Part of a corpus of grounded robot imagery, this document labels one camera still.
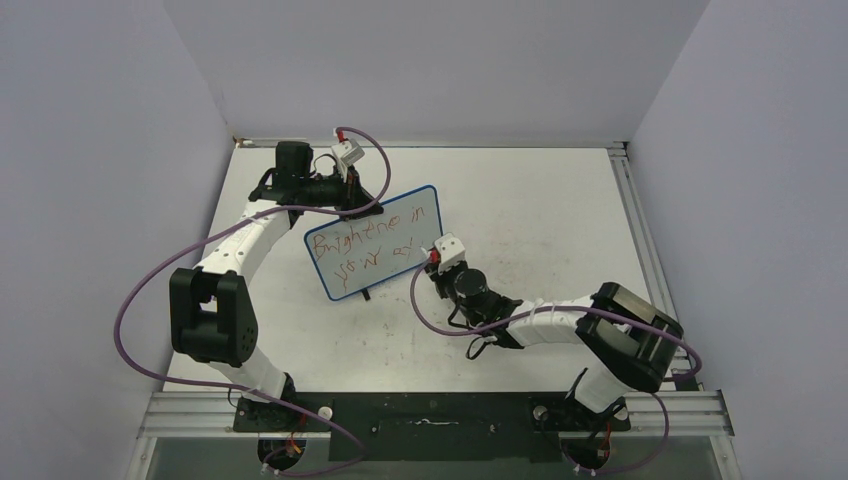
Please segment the blue framed whiteboard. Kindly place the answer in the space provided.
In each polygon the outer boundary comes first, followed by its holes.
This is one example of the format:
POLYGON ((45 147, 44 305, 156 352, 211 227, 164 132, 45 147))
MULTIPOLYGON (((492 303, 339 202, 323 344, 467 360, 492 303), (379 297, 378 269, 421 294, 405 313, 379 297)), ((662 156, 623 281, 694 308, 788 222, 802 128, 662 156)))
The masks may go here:
POLYGON ((384 213, 309 230, 304 244, 325 294, 340 301, 417 268, 421 248, 444 234, 438 192, 421 186, 383 204, 384 213))

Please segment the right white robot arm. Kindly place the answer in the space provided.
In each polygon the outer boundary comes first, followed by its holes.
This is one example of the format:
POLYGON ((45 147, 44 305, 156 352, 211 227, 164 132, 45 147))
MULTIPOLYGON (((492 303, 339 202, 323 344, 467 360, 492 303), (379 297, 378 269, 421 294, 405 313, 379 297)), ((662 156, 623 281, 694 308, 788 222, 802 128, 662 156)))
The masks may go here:
POLYGON ((446 336, 512 350, 582 345, 593 354, 560 414, 578 430, 605 427, 629 392, 658 392, 683 343, 684 330, 675 319, 615 282, 576 300, 530 301, 491 290, 484 273, 464 261, 450 268, 432 262, 420 271, 453 305, 446 336))

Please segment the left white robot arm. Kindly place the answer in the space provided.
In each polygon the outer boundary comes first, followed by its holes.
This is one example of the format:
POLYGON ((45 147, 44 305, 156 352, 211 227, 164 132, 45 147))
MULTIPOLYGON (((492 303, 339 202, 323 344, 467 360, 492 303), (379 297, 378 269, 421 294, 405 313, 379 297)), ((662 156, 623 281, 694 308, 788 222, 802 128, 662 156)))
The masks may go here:
POLYGON ((238 222, 213 236, 215 248, 199 263, 169 279, 173 349, 221 373, 219 388, 258 404, 259 417, 276 431, 302 417, 333 423, 299 406, 291 375, 261 351, 249 284, 304 213, 351 220, 382 212, 381 197, 367 191, 354 166, 363 154, 354 140, 341 138, 329 153, 331 172, 321 174, 312 169, 309 143, 279 142, 273 166, 248 194, 238 222))

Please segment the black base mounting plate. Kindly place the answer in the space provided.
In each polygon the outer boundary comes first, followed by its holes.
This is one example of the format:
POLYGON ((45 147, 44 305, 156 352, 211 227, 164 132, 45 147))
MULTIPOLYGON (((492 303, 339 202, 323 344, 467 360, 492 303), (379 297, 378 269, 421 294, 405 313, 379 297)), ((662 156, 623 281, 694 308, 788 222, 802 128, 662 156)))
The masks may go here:
POLYGON ((631 428, 623 400, 595 416, 564 392, 500 393, 305 393, 305 410, 325 407, 348 436, 323 422, 277 404, 239 399, 232 428, 238 433, 293 434, 287 452, 304 454, 308 434, 329 436, 331 462, 489 461, 555 462, 556 436, 569 434, 568 452, 598 446, 607 432, 631 428))

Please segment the aluminium frame rail right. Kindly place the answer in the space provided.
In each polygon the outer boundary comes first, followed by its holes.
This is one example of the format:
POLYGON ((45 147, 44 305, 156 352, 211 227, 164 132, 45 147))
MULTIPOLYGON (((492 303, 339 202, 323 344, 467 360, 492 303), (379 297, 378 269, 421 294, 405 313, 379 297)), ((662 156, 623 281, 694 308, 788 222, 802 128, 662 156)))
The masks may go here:
POLYGON ((607 154, 630 226, 650 301, 671 317, 679 319, 624 145, 616 144, 612 148, 608 148, 607 154))

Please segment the aluminium frame rail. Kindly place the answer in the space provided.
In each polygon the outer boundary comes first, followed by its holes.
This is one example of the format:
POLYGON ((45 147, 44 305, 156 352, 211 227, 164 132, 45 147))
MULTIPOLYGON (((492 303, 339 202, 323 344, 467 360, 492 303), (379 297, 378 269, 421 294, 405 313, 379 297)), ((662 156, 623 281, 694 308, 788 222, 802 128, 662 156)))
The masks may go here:
POLYGON ((671 317, 679 319, 624 145, 616 144, 612 148, 608 148, 607 154, 630 226, 650 301, 671 317))
MULTIPOLYGON (((666 406, 672 436, 734 435, 730 414, 720 391, 660 391, 653 399, 645 393, 625 396, 630 433, 636 436, 663 431, 659 403, 666 406)), ((139 435, 149 438, 274 438, 279 434, 237 431, 236 408, 226 392, 182 391, 152 395, 139 435)))

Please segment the aluminium frame rail front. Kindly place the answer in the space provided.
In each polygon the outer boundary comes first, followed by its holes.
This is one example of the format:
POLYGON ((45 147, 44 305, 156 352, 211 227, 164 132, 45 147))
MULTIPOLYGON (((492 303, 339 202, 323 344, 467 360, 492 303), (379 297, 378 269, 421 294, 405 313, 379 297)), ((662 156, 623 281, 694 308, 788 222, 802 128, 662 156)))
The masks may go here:
MULTIPOLYGON (((734 435, 730 414, 720 391, 660 391, 653 399, 645 393, 625 396, 630 433, 636 436, 663 431, 659 403, 666 406, 672 436, 734 435)), ((149 438, 274 438, 279 434, 237 431, 236 408, 226 392, 182 391, 152 395, 139 435, 149 438)))

